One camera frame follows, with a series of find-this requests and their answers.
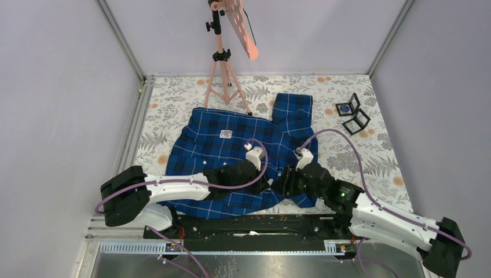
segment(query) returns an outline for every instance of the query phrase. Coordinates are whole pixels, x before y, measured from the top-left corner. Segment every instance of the tripod knob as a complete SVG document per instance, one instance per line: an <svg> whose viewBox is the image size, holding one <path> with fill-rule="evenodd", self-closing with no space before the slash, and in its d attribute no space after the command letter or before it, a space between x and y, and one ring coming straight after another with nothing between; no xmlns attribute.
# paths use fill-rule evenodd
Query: tripod knob
<svg viewBox="0 0 491 278"><path fill-rule="evenodd" d="M211 25L209 22L206 22L206 30L210 32L211 29L213 29L213 25Z"/></svg>

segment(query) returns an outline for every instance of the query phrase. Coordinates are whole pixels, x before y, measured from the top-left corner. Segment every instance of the metal floor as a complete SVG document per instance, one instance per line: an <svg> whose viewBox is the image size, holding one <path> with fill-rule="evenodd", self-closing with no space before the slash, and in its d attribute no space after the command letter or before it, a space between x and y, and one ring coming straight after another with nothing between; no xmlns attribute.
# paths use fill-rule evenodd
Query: metal floor
<svg viewBox="0 0 491 278"><path fill-rule="evenodd" d="M388 264L400 278L425 277L421 264L402 251L379 243L365 243L363 258L376 259ZM340 263L334 257L308 255L198 255L198 260L208 270L210 278L334 278L363 277L366 275L359 262ZM185 266L197 275L200 269L187 255L174 262ZM383 267L365 263L372 277L393 278ZM98 255L93 278L188 278L191 275L158 261L155 255L104 254Z"/></svg>

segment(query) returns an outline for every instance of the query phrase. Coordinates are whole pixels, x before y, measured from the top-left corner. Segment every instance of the tripod leg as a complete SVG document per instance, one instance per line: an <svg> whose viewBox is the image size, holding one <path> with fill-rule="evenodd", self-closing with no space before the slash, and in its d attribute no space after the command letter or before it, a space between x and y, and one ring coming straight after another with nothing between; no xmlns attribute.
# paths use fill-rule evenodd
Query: tripod leg
<svg viewBox="0 0 491 278"><path fill-rule="evenodd" d="M233 81L235 82L235 85L237 86L237 90L239 91L239 95L242 98L242 101L244 102L245 109L247 110L247 113L249 116L252 116L251 109L249 108L249 105L247 104L246 100L246 95L244 95L244 92L242 91L242 88L240 87L239 81L237 80L237 75L235 74L235 70L233 69L232 62L227 61L227 66L230 70L230 73L232 74Z"/></svg>
<svg viewBox="0 0 491 278"><path fill-rule="evenodd" d="M217 62L214 61L213 65L211 66L211 74L210 74L210 79L208 80L208 88L206 88L206 95L204 97L203 106L205 108L208 108L208 97L210 96L211 82L213 81L213 75L215 74L216 67L217 67Z"/></svg>
<svg viewBox="0 0 491 278"><path fill-rule="evenodd" d="M222 71L222 83L223 83L223 99L225 100L225 104L230 103L230 94L229 94L229 84L227 77L227 64L225 61L220 61L220 70Z"/></svg>

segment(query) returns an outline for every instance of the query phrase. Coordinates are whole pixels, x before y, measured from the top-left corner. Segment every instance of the black frame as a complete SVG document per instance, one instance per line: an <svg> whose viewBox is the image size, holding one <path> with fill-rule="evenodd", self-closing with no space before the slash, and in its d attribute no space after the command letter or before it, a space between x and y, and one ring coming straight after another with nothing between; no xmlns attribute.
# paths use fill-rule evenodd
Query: black frame
<svg viewBox="0 0 491 278"><path fill-rule="evenodd" d="M362 124L360 122L360 120L358 118L358 114L359 113L361 113L365 117L365 119L367 119L367 121L365 122L365 124ZM355 113L355 116L352 119L347 120L347 121L345 121L343 123L343 127L345 127L345 129L350 133L350 135L355 135L358 132L364 130L367 127L367 125L370 122L370 120L371 120L370 117L362 109L358 109L358 111ZM353 132L352 130L349 129L349 127L347 127L347 124L349 122L352 122L352 121L356 122L356 124L360 127L360 129L356 130L355 132Z"/></svg>
<svg viewBox="0 0 491 278"><path fill-rule="evenodd" d="M357 105L356 107L353 105L353 100L356 101ZM358 99L358 96L356 93L353 93L353 95L350 98L350 101L348 103L336 103L336 110L338 110L338 115L340 117L345 117L345 116L353 116L355 115L359 108L360 108L360 100ZM348 106L350 108L349 112L341 112L340 107L341 106Z"/></svg>

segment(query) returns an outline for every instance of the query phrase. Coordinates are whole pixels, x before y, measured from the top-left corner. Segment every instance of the white wall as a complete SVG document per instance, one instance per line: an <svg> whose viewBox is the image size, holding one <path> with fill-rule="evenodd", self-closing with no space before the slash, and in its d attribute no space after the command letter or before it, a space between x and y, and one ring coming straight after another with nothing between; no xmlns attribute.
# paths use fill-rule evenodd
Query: white wall
<svg viewBox="0 0 491 278"><path fill-rule="evenodd" d="M108 0L147 74L210 74L217 51L207 0ZM243 0L259 49L250 62L222 17L238 73L365 73L404 0Z"/></svg>
<svg viewBox="0 0 491 278"><path fill-rule="evenodd" d="M138 80L95 1L0 11L0 277L68 277Z"/></svg>
<svg viewBox="0 0 491 278"><path fill-rule="evenodd" d="M491 2L416 1L373 86L415 210L457 221L489 277Z"/></svg>

